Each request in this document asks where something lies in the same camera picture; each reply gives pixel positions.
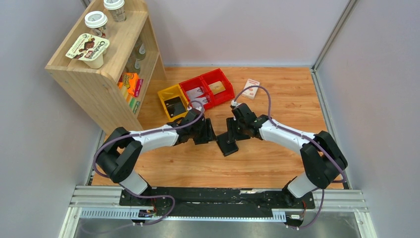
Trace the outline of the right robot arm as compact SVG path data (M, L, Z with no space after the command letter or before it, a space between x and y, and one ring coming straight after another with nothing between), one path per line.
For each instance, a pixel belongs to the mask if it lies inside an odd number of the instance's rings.
M302 158L304 172L283 188L291 201L317 188L327 188L343 175L348 162L336 141L327 131L309 133L273 120L268 115L256 116L245 103L231 102L233 117L228 121L228 142L257 138L292 150Z

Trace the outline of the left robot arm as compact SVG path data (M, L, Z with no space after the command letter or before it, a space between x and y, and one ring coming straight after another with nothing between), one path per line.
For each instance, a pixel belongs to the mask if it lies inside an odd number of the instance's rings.
M186 116L161 127L144 131L115 129L94 155L94 168L101 168L103 177L121 185L128 192L142 195L149 187L135 172L139 156L161 147L171 147L192 139L196 145L216 141L211 120L199 109L191 109Z

